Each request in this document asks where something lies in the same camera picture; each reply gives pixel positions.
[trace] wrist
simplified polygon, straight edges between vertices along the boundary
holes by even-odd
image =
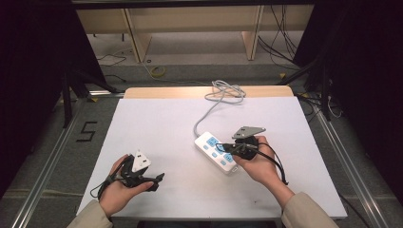
[[[288,200],[295,194],[280,179],[266,181],[263,185],[273,194],[282,209],[285,208]]]
[[[112,216],[112,213],[110,212],[110,210],[107,209],[107,207],[104,206],[103,202],[100,201],[100,206],[103,209],[105,216],[107,217],[107,219],[110,220],[110,217]]]

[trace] person's left hand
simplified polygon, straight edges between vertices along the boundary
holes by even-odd
[[[127,157],[124,155],[118,159],[109,172],[109,175],[115,171],[119,164]],[[127,188],[120,181],[112,182],[101,195],[100,205],[104,210],[106,216],[109,218],[113,214],[121,211],[127,203],[136,195],[150,188],[154,183],[145,182],[134,188]]]

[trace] gray carpet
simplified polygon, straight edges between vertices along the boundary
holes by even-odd
[[[199,86],[195,83],[169,83],[154,81],[148,75],[143,66],[104,66],[105,75],[114,74],[126,80],[123,82],[115,76],[107,76],[108,83],[119,89],[132,86]],[[164,79],[175,81],[198,81],[206,84],[212,80],[222,79],[229,84],[247,85],[274,85],[279,82],[279,74],[286,72],[290,75],[293,70],[283,69],[279,66],[167,66]],[[303,79],[291,83],[295,92],[303,91]],[[99,89],[95,85],[88,85],[91,89]],[[29,227],[66,227],[74,218],[80,204],[81,197],[86,189],[87,182],[95,166],[103,145],[106,132],[113,117],[118,98],[99,98],[97,102],[87,101],[82,114],[79,116],[76,126],[67,142],[66,148],[52,173],[41,197]],[[305,113],[310,112],[310,106],[301,103]],[[41,134],[35,150],[27,157],[27,160],[8,193],[0,201],[0,227],[10,227],[18,209],[21,207],[24,197],[36,181],[36,177],[44,166],[49,153],[56,144],[62,131],[63,104],[55,106],[55,111],[48,120],[48,124]],[[355,190],[350,184],[337,156],[329,142],[317,116],[308,115],[310,127],[317,141],[317,146],[322,158],[329,170],[336,190],[367,220],[368,216],[361,202],[356,196]],[[95,134],[91,142],[77,142],[87,139],[87,134],[81,134],[85,122],[97,122],[89,124],[87,130],[94,130]],[[341,117],[332,118],[337,134],[343,141],[352,156],[357,169],[359,169],[371,192],[374,194],[385,217],[392,227],[403,227],[403,210],[395,199],[393,193],[377,173],[371,160],[365,156],[365,151],[359,144],[348,119]],[[346,205],[348,217],[336,223],[340,227],[364,227],[363,222],[355,212]],[[129,218],[119,218],[115,227],[135,227],[137,221]]]

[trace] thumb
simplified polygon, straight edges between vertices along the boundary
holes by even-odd
[[[246,160],[244,160],[244,159],[242,159],[240,156],[238,156],[238,155],[234,155],[234,156],[232,156],[232,158],[234,159],[234,161],[238,164],[238,165],[240,165],[240,166],[242,166],[243,167],[243,165],[246,163]]]
[[[128,193],[130,198],[133,198],[133,197],[141,194],[142,192],[144,192],[148,188],[150,188],[153,184],[154,184],[153,181],[144,182],[144,183],[140,184],[137,187],[127,188],[127,193]]]

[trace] metal bracket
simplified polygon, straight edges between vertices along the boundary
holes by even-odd
[[[245,139],[250,136],[254,136],[258,133],[265,131],[264,127],[254,127],[254,126],[243,126],[241,127],[232,137],[232,139]]]

